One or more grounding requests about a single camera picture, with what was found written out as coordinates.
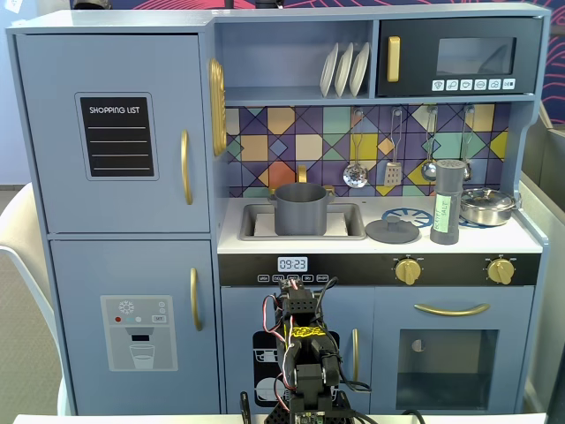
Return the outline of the black gripper yellow mark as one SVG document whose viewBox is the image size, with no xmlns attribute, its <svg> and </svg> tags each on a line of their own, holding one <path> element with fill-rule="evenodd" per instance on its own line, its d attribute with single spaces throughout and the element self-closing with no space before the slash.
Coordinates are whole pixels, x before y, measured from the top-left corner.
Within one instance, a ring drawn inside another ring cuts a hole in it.
<svg viewBox="0 0 565 424">
<path fill-rule="evenodd" d="M 296 367 L 297 409 L 318 410 L 324 385 L 340 384 L 339 336 L 323 326 L 285 324 L 282 332 L 282 365 Z"/>
</svg>

